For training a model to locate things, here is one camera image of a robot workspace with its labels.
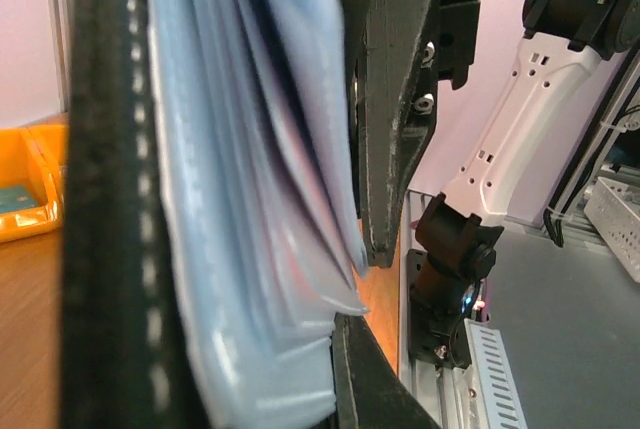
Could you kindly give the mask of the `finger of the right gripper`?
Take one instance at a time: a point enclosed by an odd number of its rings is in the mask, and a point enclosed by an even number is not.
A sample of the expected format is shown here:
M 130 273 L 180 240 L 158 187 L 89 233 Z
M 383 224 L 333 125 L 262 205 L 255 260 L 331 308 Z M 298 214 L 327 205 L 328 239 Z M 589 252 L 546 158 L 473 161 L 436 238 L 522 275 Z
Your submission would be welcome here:
M 438 0 L 371 0 L 358 60 L 359 189 L 368 262 L 388 268 L 404 194 L 429 135 L 408 120 Z

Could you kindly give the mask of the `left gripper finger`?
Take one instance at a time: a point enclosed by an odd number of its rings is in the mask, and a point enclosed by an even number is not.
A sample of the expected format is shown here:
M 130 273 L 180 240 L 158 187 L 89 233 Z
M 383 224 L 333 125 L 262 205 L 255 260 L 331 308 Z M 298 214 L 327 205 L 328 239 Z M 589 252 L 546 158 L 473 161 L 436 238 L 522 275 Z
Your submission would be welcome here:
M 395 375 L 366 320 L 338 315 L 332 335 L 333 428 L 437 428 Z

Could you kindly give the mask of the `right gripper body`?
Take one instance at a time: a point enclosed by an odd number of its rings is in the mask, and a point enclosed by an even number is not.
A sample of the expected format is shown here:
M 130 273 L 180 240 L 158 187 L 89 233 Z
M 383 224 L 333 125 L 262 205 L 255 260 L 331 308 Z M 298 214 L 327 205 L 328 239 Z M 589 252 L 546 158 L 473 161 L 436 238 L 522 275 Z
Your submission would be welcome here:
M 437 121 L 440 81 L 462 88 L 474 63 L 480 0 L 392 0 L 410 35 L 411 67 L 402 95 L 400 140 L 427 144 Z

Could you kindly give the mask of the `black card holder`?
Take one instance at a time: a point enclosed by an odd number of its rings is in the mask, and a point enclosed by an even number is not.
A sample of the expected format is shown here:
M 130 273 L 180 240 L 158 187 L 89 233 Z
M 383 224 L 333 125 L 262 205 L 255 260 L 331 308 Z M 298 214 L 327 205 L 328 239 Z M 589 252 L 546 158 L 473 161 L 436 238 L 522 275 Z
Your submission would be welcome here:
M 323 428 L 365 312 L 339 0 L 74 0 L 63 428 Z

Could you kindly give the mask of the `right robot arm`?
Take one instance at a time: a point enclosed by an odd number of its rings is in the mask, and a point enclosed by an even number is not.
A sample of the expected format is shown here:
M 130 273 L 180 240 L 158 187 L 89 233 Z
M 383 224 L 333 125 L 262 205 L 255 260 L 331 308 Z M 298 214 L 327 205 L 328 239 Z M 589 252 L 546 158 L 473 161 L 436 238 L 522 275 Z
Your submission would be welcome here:
M 463 86 L 479 0 L 369 0 L 353 50 L 359 213 L 369 261 L 394 258 L 403 199 L 433 137 L 437 85 Z M 522 174 L 561 107 L 639 38 L 639 0 L 525 0 L 511 73 L 471 153 L 428 203 L 409 288 L 409 350 L 463 366 L 461 331 L 496 261 Z

